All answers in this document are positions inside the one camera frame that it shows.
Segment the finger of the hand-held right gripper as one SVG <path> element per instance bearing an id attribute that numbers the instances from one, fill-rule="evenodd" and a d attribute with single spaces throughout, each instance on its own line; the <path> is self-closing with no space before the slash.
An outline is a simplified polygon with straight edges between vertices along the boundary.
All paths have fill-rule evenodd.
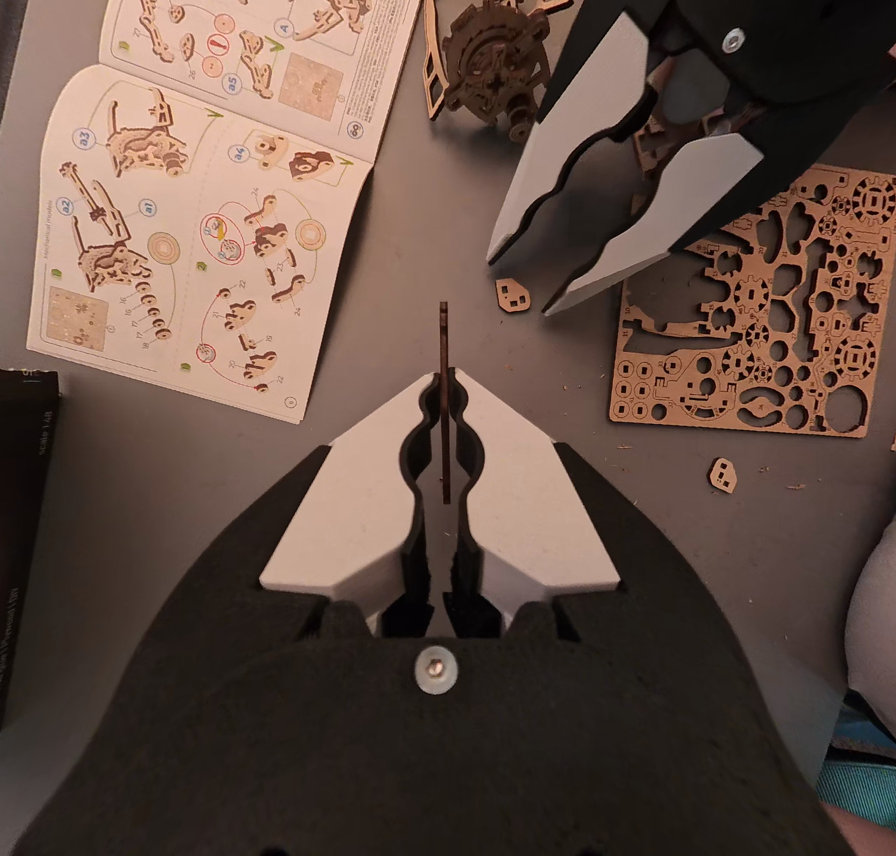
<path id="1" fill-rule="evenodd" d="M 538 205 L 563 187 L 574 153 L 635 108 L 644 93 L 647 56 L 647 36 L 622 12 L 543 122 L 533 125 L 497 217 L 490 264 L 520 237 Z"/>
<path id="2" fill-rule="evenodd" d="M 666 257 L 678 240 L 763 159 L 739 133 L 685 144 L 667 163 L 650 200 L 613 236 L 596 264 L 570 279 L 544 306 L 547 316 L 570 309 Z"/>

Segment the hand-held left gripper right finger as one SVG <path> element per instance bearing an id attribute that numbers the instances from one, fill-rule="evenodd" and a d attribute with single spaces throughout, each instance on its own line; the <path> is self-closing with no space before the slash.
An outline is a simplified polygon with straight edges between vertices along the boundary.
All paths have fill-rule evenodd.
<path id="1" fill-rule="evenodd" d="M 450 380 L 469 477 L 444 593 L 457 638 L 498 638 L 526 603 L 616 590 L 620 576 L 554 441 L 460 369 Z"/>

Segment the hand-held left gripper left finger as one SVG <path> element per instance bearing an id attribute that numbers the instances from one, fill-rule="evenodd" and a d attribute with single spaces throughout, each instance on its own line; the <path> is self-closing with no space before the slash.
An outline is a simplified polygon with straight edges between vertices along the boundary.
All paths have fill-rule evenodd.
<path id="1" fill-rule="evenodd" d="M 263 588 L 352 602 L 388 638 L 425 635 L 434 607 L 418 479 L 439 387 L 437 373 L 420 378 L 330 444 Z"/>

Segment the dark wooden model part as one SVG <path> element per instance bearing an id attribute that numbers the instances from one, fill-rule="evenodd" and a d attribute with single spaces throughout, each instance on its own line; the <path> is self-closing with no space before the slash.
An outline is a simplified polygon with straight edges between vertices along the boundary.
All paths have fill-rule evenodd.
<path id="1" fill-rule="evenodd" d="M 440 410 L 440 442 L 442 455 L 442 503 L 452 503 L 452 455 L 451 455 L 451 395 L 450 395 L 450 361 L 449 361 L 449 306 L 440 302 L 439 306 L 439 410 Z"/>

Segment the partly built wooden gear model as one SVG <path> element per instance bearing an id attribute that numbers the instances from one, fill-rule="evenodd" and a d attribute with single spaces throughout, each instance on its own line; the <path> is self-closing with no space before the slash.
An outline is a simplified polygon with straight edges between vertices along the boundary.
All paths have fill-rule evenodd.
<path id="1" fill-rule="evenodd" d="M 489 126 L 508 120 L 509 138 L 524 144 L 539 108 L 535 91 L 551 76 L 545 40 L 548 16 L 574 0 L 536 0 L 531 11 L 523 0 L 482 0 L 468 6 L 438 33 L 434 0 L 424 0 L 427 54 L 422 68 L 427 113 L 461 108 Z"/>

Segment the black model kit box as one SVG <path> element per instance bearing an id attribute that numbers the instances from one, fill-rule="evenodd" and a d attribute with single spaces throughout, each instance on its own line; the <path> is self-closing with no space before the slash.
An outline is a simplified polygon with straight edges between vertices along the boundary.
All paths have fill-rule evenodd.
<path id="1" fill-rule="evenodd" d="M 2 716 L 6 714 L 59 405 L 56 372 L 1 370 Z"/>

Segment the laser-cut plywood part sheet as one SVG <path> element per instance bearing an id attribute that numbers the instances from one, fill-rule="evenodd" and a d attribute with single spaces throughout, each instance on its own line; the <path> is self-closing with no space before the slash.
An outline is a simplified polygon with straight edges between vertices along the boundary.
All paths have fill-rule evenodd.
<path id="1" fill-rule="evenodd" d="M 718 300 L 658 324 L 623 284 L 611 421 L 864 437 L 894 268 L 895 179 L 814 165 L 685 256 Z"/>

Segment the open instruction booklet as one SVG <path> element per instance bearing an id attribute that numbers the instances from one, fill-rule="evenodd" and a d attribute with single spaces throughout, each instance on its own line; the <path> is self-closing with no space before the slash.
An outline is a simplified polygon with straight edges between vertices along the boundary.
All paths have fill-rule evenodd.
<path id="1" fill-rule="evenodd" d="M 28 347 L 303 420 L 421 0 L 109 0 L 41 155 Z"/>

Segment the person's light grey clothing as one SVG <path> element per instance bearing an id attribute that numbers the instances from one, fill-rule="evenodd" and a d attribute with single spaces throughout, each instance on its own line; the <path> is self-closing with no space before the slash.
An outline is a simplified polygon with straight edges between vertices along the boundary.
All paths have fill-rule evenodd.
<path id="1" fill-rule="evenodd" d="M 894 524 L 883 532 L 857 580 L 847 612 L 845 653 L 850 687 L 894 724 Z"/>

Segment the teal cloth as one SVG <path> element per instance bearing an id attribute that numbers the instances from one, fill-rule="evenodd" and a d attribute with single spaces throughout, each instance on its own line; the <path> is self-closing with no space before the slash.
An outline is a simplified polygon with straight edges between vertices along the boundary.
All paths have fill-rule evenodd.
<path id="1" fill-rule="evenodd" d="M 844 703 L 816 791 L 823 802 L 895 828 L 895 744 L 879 722 Z"/>

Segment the wooden frame piece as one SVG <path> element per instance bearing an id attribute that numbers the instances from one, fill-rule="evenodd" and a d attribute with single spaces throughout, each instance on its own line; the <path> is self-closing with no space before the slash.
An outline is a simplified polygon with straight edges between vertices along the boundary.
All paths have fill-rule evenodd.
<path id="1" fill-rule="evenodd" d="M 640 129 L 633 132 L 631 141 L 644 182 L 632 198 L 631 213 L 635 214 L 655 187 L 667 157 L 676 148 L 677 139 L 651 115 Z"/>

